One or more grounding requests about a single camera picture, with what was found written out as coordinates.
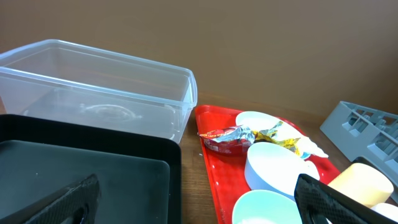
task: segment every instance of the bowl rim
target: bowl rim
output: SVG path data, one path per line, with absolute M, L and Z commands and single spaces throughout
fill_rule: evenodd
M 271 190 L 251 190 L 251 191 L 246 192 L 246 193 L 243 194 L 242 196 L 240 196 L 240 197 L 237 199 L 237 201 L 235 202 L 234 208 L 233 208 L 233 210 L 232 210 L 232 222 L 234 221 L 234 217 L 235 217 L 235 215 L 236 215 L 236 209 L 235 209 L 235 208 L 236 208 L 236 205 L 242 200 L 242 198 L 247 197 L 247 195 L 251 195 L 251 194 L 264 194 L 264 193 L 266 193 L 266 194 L 271 194 L 271 195 L 277 195 L 278 197 L 283 198 L 283 200 L 285 200 L 287 203 L 292 203 L 292 204 L 294 204 L 294 205 L 297 207 L 297 204 L 296 204 L 293 200 L 289 199 L 289 198 L 286 197 L 285 195 L 278 194 L 277 192 L 273 192 L 273 191 L 271 191 Z

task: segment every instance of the beige cup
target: beige cup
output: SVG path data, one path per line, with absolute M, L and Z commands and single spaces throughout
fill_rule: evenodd
M 369 208 L 385 202 L 394 191 L 384 174 L 362 163 L 352 164 L 328 185 Z

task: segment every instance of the white plate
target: white plate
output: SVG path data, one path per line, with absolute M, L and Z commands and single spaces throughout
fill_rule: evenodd
M 238 114 L 235 120 L 236 125 L 248 126 L 253 131 L 270 129 L 279 121 L 280 119 L 274 116 L 255 111 L 242 112 Z M 290 138 L 301 138 L 302 136 L 303 135 L 299 131 L 284 122 L 283 125 L 278 128 L 278 132 L 273 138 L 277 141 L 281 141 Z

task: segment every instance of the plastic crate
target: plastic crate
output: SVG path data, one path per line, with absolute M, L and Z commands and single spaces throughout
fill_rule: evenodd
M 320 129 L 351 162 L 363 157 L 386 175 L 398 202 L 398 115 L 341 101 Z

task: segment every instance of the wooden surface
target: wooden surface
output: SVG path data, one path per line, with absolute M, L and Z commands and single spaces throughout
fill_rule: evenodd
M 300 127 L 308 137 L 317 143 L 329 156 L 331 162 L 343 171 L 351 163 L 336 146 L 320 131 L 325 118 L 302 111 L 284 109 L 248 101 L 238 101 L 214 95 L 199 94 L 198 105 L 218 105 L 239 110 L 260 111 L 290 120 Z M 0 114 L 5 113 L 0 102 Z M 182 209 L 183 224 L 217 223 L 213 198 L 202 156 L 200 140 L 197 136 L 195 113 L 192 111 L 183 138 L 182 150 Z

